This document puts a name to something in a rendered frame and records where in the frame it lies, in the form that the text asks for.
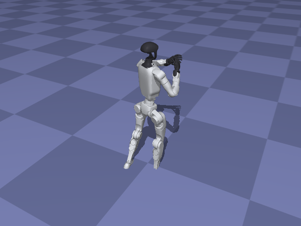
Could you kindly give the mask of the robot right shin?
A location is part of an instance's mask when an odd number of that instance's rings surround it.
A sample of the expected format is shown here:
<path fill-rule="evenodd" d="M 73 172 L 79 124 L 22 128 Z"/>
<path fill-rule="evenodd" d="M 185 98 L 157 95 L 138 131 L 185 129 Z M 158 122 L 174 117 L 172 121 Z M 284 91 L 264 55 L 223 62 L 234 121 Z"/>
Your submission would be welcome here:
<path fill-rule="evenodd" d="M 163 141 L 159 142 L 158 149 L 153 148 L 154 168 L 156 168 L 156 170 L 159 167 L 160 159 L 161 159 L 162 153 L 163 153 L 163 148 L 164 148 Z"/>

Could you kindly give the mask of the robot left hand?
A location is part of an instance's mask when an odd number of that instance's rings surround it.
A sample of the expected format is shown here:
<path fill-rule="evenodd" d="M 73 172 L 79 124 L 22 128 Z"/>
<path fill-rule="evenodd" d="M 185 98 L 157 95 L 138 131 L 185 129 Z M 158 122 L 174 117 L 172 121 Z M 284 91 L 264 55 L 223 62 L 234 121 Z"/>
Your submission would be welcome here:
<path fill-rule="evenodd" d="M 180 58 L 182 58 L 182 55 L 176 54 L 174 56 L 177 57 L 179 60 L 182 60 L 182 59 L 180 59 Z M 174 65 L 172 59 L 175 61 L 174 57 L 170 57 L 170 58 L 166 59 L 166 63 L 164 64 L 164 66 L 168 66 L 170 64 Z M 180 61 L 180 63 L 181 63 L 181 61 Z"/>

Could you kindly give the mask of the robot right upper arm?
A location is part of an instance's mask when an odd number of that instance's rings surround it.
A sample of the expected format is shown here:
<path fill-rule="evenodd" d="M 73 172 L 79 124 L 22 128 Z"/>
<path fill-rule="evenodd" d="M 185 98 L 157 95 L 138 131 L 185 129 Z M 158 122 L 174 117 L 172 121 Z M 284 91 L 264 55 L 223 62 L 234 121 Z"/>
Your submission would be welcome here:
<path fill-rule="evenodd" d="M 167 94 L 168 94 L 169 97 L 177 96 L 173 93 L 174 88 L 172 88 L 169 80 L 166 77 L 166 74 L 162 70 L 155 69 L 152 72 L 152 74 L 153 74 L 155 80 L 160 82 L 160 84 L 163 86 L 163 88 L 167 91 Z"/>

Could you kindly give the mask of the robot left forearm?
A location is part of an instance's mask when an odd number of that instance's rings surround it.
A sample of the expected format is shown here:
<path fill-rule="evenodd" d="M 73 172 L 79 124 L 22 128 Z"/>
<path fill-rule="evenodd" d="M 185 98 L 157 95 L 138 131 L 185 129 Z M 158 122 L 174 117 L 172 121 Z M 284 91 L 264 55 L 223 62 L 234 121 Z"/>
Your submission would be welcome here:
<path fill-rule="evenodd" d="M 157 66 L 164 66 L 164 64 L 166 63 L 166 59 L 153 60 L 152 62 Z"/>

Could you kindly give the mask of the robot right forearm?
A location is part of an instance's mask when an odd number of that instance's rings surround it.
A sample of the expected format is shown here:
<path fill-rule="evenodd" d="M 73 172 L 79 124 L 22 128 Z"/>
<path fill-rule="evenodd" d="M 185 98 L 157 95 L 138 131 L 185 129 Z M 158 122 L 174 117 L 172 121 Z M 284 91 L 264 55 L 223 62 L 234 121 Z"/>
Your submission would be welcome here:
<path fill-rule="evenodd" d="M 173 83 L 172 83 L 172 88 L 174 88 L 173 93 L 175 95 L 178 95 L 178 93 L 179 93 L 179 88 L 180 88 L 179 84 L 180 84 L 180 74 L 177 72 L 177 75 L 173 76 Z"/>

